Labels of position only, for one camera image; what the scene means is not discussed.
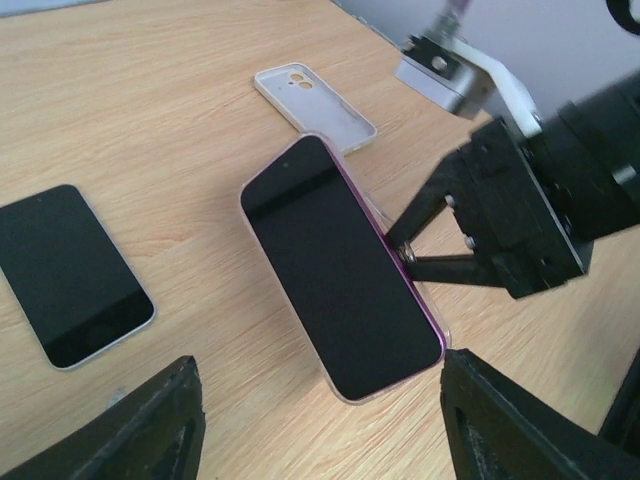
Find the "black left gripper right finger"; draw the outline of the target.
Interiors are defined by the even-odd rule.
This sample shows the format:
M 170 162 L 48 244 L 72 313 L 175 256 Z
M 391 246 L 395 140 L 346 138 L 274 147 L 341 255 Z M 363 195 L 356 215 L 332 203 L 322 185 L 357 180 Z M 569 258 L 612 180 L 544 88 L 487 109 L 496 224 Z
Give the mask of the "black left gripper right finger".
M 639 363 L 599 432 L 570 421 L 468 349 L 449 350 L 441 408 L 459 479 L 636 479 Z

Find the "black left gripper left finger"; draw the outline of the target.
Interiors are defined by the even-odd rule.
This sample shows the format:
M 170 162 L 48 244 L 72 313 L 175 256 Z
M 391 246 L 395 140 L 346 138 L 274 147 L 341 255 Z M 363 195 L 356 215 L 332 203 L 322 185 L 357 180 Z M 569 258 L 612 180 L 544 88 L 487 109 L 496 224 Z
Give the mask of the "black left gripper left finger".
M 3 479 L 195 479 L 205 434 L 196 360 L 182 356 Z

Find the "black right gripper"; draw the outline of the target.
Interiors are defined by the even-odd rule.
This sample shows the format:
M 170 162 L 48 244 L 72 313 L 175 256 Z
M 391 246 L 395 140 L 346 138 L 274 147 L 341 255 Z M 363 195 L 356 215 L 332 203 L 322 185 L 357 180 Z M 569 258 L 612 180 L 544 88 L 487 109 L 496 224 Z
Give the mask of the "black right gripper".
M 503 121 L 486 123 L 438 163 L 387 232 L 389 244 L 410 244 L 448 206 L 447 196 L 474 255 L 405 260 L 412 280 L 505 288 L 522 298 L 589 272 L 593 244 L 566 232 Z

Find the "pink phone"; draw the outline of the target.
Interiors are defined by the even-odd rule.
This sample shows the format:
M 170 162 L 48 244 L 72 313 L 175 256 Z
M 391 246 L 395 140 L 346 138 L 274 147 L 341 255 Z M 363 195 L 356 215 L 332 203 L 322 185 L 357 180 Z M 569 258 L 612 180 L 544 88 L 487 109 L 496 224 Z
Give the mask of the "pink phone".
M 337 396 L 364 402 L 442 360 L 433 309 L 322 137 L 299 137 L 240 205 Z

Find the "phone with black screen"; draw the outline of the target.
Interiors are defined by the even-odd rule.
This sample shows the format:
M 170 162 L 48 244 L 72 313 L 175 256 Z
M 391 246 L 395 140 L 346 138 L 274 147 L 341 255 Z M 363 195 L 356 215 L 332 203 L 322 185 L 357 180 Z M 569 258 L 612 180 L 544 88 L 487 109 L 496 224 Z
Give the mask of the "phone with black screen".
M 51 365 L 73 369 L 147 326 L 155 305 L 80 190 L 1 209 L 1 270 Z

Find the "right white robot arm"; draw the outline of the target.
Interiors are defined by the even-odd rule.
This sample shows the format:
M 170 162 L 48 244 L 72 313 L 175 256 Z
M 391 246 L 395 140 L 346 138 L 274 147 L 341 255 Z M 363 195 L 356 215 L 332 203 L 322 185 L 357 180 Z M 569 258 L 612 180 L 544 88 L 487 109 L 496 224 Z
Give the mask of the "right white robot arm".
M 442 109 L 508 110 L 435 167 L 387 238 L 416 281 L 502 288 L 522 298 L 585 275 L 597 239 L 639 222 L 639 77 L 541 120 L 523 84 L 458 31 L 449 1 L 411 36 L 396 75 Z

